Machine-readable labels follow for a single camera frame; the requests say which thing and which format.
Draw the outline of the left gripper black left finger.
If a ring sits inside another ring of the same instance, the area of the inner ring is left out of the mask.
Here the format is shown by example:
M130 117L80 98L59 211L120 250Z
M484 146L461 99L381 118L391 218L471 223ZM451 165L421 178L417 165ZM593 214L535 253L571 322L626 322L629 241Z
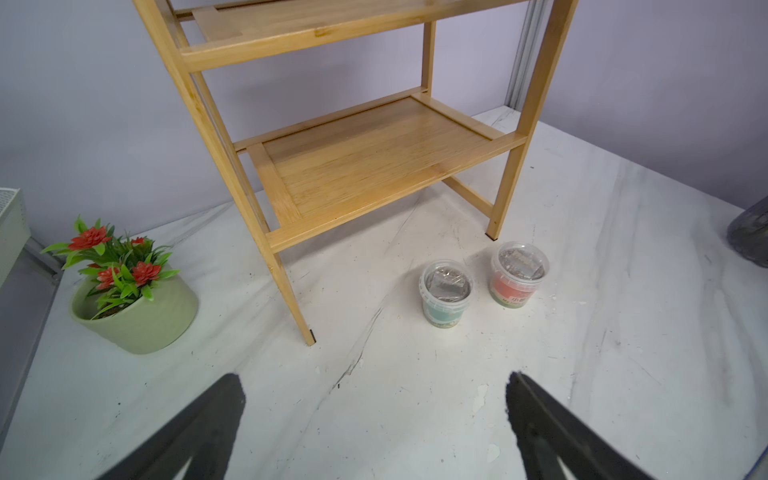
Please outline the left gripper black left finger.
M103 479L222 479L246 405L238 375L227 373Z

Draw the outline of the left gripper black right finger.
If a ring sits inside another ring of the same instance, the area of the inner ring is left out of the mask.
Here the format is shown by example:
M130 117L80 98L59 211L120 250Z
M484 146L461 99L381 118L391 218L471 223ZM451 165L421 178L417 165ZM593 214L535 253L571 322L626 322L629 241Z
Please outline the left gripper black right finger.
M506 405L527 478L650 477L522 372L509 377Z

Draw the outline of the small clear seed cup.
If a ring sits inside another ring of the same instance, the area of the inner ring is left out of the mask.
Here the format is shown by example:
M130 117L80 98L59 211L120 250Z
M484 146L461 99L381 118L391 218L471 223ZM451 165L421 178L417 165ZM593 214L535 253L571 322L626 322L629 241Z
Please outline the small clear seed cup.
M538 290L550 271L550 262L539 248L529 243L501 244L491 259L489 291L506 308L521 308Z
M474 281L464 265L453 260L429 263L419 276L422 310L430 324L452 328L468 309Z

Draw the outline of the bamboo three-tier shelf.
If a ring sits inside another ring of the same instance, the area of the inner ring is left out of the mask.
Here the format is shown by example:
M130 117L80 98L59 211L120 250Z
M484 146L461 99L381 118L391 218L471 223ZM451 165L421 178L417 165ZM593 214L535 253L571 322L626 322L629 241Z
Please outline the bamboo three-tier shelf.
M235 1L135 5L304 341L315 343L281 253L444 183L497 239L577 9L552 5L517 127L502 133L433 95L437 24L490 1ZM412 26L423 29L416 87L233 141L207 71Z

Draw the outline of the green pot with red flowers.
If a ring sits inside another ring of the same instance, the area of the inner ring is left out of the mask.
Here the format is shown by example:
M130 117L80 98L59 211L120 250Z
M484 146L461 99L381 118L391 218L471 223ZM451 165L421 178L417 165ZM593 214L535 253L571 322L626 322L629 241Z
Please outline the green pot with red flowers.
M199 299L172 268L171 248L147 236L120 235L101 221L74 222L75 236L42 250L83 277L70 303L72 319L137 355L174 343L192 325Z

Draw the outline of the white mesh wall basket rack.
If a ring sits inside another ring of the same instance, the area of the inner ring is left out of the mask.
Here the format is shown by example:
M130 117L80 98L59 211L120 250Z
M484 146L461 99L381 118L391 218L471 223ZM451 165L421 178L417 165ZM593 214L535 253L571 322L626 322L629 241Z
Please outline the white mesh wall basket rack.
M1 188L0 235L0 283L3 284L31 237L20 189Z

